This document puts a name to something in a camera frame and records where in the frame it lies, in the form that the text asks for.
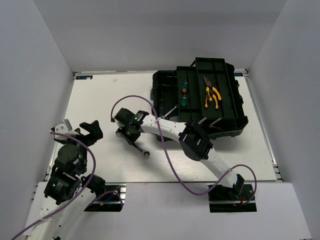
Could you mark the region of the long silver combination wrench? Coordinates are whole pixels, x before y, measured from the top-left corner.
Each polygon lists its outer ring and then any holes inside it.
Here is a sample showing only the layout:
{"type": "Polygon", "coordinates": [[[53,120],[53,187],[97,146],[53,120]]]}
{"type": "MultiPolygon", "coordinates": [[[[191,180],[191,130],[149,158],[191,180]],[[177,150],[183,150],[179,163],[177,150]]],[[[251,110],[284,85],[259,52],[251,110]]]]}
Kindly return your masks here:
{"type": "Polygon", "coordinates": [[[134,141],[129,140],[123,133],[119,132],[118,130],[115,132],[116,136],[119,138],[123,138],[126,140],[126,142],[132,146],[133,148],[135,148],[136,150],[138,150],[138,152],[145,158],[148,159],[150,157],[150,152],[141,148],[140,146],[138,146],[134,141]]]}

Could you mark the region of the green orange stubby screwdriver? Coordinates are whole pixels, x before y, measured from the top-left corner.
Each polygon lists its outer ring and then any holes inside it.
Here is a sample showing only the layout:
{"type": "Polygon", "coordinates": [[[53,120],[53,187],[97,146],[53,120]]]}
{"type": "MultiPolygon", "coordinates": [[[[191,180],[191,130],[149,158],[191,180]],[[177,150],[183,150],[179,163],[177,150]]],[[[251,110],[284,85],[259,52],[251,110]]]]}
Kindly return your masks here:
{"type": "Polygon", "coordinates": [[[184,83],[182,85],[182,88],[181,88],[181,92],[183,94],[186,94],[188,92],[188,82],[187,82],[187,80],[184,81],[184,83]]]}

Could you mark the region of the black plastic toolbox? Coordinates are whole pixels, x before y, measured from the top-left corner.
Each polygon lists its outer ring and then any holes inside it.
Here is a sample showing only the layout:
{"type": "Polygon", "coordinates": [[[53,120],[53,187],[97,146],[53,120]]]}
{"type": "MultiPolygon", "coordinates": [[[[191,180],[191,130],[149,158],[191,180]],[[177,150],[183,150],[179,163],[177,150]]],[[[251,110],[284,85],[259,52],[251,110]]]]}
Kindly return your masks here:
{"type": "Polygon", "coordinates": [[[249,120],[234,75],[235,67],[223,58],[197,57],[190,66],[159,70],[152,76],[150,99],[157,116],[173,122],[196,121],[213,140],[239,136],[249,120]],[[187,80],[187,107],[181,107],[187,80]]]}

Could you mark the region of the short silver combination wrench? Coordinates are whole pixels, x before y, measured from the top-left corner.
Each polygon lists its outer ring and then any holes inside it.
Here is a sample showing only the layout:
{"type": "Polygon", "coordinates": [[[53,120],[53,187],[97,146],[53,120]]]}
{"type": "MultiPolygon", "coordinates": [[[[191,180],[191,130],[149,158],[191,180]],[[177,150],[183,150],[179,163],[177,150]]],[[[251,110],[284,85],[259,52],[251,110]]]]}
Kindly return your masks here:
{"type": "Polygon", "coordinates": [[[169,116],[175,109],[177,109],[179,105],[175,105],[171,110],[169,110],[165,115],[163,115],[161,118],[165,119],[167,116],[169,116]]]}

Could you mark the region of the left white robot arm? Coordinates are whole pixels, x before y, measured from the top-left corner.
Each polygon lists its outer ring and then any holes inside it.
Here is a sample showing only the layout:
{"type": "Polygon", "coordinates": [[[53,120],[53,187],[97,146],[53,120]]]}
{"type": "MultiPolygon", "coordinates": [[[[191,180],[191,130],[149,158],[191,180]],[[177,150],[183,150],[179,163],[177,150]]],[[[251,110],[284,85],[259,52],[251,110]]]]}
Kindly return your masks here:
{"type": "Polygon", "coordinates": [[[82,122],[73,129],[68,119],[54,126],[50,133],[61,144],[44,189],[40,220],[29,236],[31,240],[65,240],[72,225],[93,199],[105,196],[105,180],[88,173],[90,146],[103,138],[98,120],[82,122]]]}

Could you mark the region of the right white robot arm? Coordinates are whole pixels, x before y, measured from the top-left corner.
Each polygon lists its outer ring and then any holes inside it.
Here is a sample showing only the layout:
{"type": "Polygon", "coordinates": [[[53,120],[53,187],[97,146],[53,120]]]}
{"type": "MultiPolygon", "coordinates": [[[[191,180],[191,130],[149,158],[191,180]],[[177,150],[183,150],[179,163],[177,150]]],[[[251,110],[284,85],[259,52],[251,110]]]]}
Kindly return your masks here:
{"type": "Polygon", "coordinates": [[[142,110],[133,113],[126,108],[121,108],[111,121],[118,125],[116,134],[142,153],[145,151],[135,144],[142,133],[176,141],[189,159],[205,165],[221,180],[229,198],[236,200],[243,195],[243,177],[218,156],[209,135],[196,121],[174,122],[142,110]]]}

